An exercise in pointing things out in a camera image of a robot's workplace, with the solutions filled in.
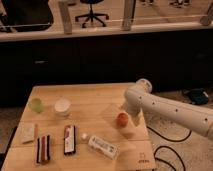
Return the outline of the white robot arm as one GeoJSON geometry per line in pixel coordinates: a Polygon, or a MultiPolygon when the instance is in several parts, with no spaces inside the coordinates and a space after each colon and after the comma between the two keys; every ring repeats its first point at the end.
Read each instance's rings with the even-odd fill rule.
{"type": "Polygon", "coordinates": [[[136,126],[140,123],[140,112],[147,109],[213,141],[213,109],[159,97],[151,91],[152,84],[139,79],[124,92],[123,109],[136,126]]]}

